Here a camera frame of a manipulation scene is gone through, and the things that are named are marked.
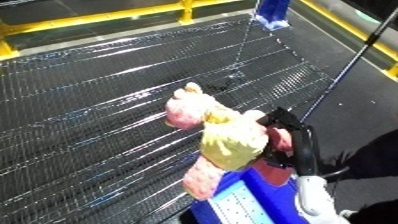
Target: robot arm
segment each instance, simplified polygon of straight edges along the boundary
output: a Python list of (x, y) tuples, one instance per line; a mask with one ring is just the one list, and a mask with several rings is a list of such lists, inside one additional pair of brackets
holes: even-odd
[(264, 126), (277, 126), (288, 130), (292, 135), (293, 158), (267, 146), (265, 160), (279, 167), (293, 166), (298, 174), (296, 179), (296, 208), (299, 214), (311, 224), (348, 224), (339, 216), (334, 207), (334, 200), (326, 191), (326, 180), (318, 169), (319, 146), (314, 129), (301, 123), (295, 115), (278, 108), (259, 119)]

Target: pink teddy bear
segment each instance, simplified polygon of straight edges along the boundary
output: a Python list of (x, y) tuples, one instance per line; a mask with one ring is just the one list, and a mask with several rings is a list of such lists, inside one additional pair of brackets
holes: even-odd
[(272, 175), (282, 177), (277, 184), (291, 174), (257, 161), (269, 138), (275, 149), (286, 153), (292, 151), (291, 136), (286, 130), (267, 129), (256, 122), (265, 116), (261, 111), (240, 114), (204, 94), (197, 84), (188, 83), (184, 89), (174, 92), (166, 104), (166, 114), (166, 123), (175, 128), (188, 130), (204, 124), (201, 155), (182, 180), (185, 190), (197, 200), (211, 198), (226, 171), (241, 170), (254, 164), (266, 179)]

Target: yellow railing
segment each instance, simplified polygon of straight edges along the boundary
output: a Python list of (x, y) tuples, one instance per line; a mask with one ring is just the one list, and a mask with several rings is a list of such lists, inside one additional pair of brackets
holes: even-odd
[[(334, 23), (336, 23), (343, 29), (352, 33), (356, 37), (360, 38), (361, 40), (366, 40), (368, 38), (368, 36), (369, 36), (368, 34), (363, 32), (362, 30), (358, 29), (354, 25), (350, 24), (349, 22), (342, 20), (337, 15), (333, 14), (332, 12), (325, 9), (321, 5), (315, 3), (313, 0), (301, 0), (301, 2), (303, 2), (309, 8), (315, 10), (322, 16), (326, 17), (327, 19), (333, 21)], [(398, 51), (393, 50), (390, 47), (388, 47), (380, 42), (375, 43), (374, 47), (395, 61), (395, 64), (390, 69), (387, 69), (383, 72), (390, 78), (397, 80), (398, 79), (398, 67), (397, 67), (398, 66)]]
[(0, 21), (0, 60), (19, 56), (18, 50), (13, 49), (5, 41), (5, 36), (179, 10), (182, 10), (183, 13), (178, 21), (182, 25), (187, 25), (193, 23), (192, 13), (194, 8), (235, 1), (241, 0), (181, 0), (180, 2), (168, 5), (129, 9), (118, 12), (100, 13), (19, 25), (7, 25)]

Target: black pole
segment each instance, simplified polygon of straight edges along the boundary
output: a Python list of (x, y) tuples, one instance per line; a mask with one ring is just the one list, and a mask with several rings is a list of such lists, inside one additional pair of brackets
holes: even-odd
[(312, 106), (301, 118), (301, 122), (304, 122), (314, 110), (323, 102), (325, 97), (332, 92), (332, 90), (343, 80), (343, 78), (348, 74), (348, 72), (354, 67), (354, 65), (361, 59), (361, 57), (366, 53), (367, 50), (380, 38), (381, 34), (387, 27), (398, 17), (398, 7), (391, 13), (391, 15), (377, 27), (377, 29), (369, 36), (365, 41), (365, 45), (358, 51), (355, 56), (348, 62), (343, 70), (339, 73), (336, 79), (326, 88), (324, 93), (312, 104)]

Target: metal grate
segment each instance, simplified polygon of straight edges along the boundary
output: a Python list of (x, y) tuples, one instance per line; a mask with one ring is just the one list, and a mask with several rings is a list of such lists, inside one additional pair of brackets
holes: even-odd
[[(157, 223), (189, 205), (179, 180), (200, 130), (164, 125), (195, 81), (244, 111), (298, 104), (330, 81), (247, 17), (1, 62), (0, 223)], [(241, 80), (229, 85), (232, 72)]]

